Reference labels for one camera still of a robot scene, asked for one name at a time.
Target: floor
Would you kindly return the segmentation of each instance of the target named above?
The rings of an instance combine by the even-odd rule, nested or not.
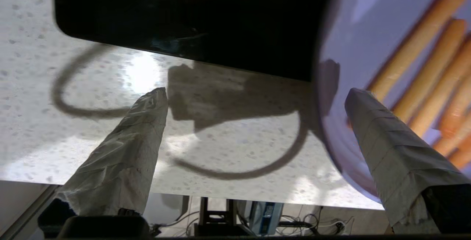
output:
[[[190,205],[185,215],[194,213],[200,209],[201,197],[190,197]],[[209,210],[225,210],[226,200],[222,198],[209,198]],[[308,214],[312,213],[318,217],[320,206],[316,205],[300,205],[300,204],[285,204],[283,208],[283,215],[293,216],[301,220]],[[184,237],[186,233],[192,234],[192,225],[198,220],[199,214],[194,213],[189,217],[183,219],[180,223],[161,228],[162,233],[159,237]],[[336,208],[336,207],[323,207],[321,211],[321,219],[318,231],[321,234],[329,234],[334,231],[335,227],[328,226],[337,220],[342,220],[346,223],[346,228],[343,231],[345,234],[384,234],[389,227],[384,211],[368,210],[368,209],[352,209],[352,208]],[[306,218],[306,222],[315,224],[315,218]],[[299,234],[299,229],[279,228],[278,231],[284,235]]]

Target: plate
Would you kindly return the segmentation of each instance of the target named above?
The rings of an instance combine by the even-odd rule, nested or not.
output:
[[[319,112],[330,156],[343,177],[365,196],[380,202],[344,103],[348,91],[366,88],[433,0],[330,0],[316,71]],[[471,1],[455,13],[471,25]],[[417,58],[384,101],[389,109],[419,71],[431,48]],[[432,144],[440,135],[437,122],[424,136]],[[471,167],[464,169],[470,177]]]

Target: white countertop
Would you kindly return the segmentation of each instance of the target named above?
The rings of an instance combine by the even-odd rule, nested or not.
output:
[[[308,83],[74,39],[52,0],[0,3],[0,180],[64,184],[126,107],[165,86],[152,192],[382,209],[300,129]]]

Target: black cooktop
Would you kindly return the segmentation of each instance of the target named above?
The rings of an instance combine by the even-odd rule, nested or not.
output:
[[[310,80],[326,0],[55,0],[67,35]]]

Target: carrot stick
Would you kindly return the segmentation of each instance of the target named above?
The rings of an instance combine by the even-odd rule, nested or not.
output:
[[[463,116],[471,103],[471,74],[459,85],[440,122],[440,131],[445,138],[451,138],[463,122]]]
[[[456,134],[449,139],[441,138],[433,148],[443,156],[448,156],[471,133],[471,112],[464,119]]]
[[[382,102],[399,77],[425,49],[465,0],[437,0],[370,85]]]
[[[427,129],[439,115],[441,109],[452,94],[459,80],[466,75],[471,66],[471,39],[465,42],[460,51],[446,68],[440,81],[424,101],[419,113],[410,122],[410,128],[419,137],[423,137]]]
[[[441,34],[437,45],[432,50],[419,75],[417,75],[407,92],[392,110],[394,115],[399,117],[404,123],[410,120],[414,111],[424,101],[437,83],[443,70],[453,59],[464,39],[467,27],[465,20],[454,19]]]
[[[458,147],[458,151],[449,157],[449,161],[458,169],[463,169],[469,162],[471,162],[471,135],[461,142]]]

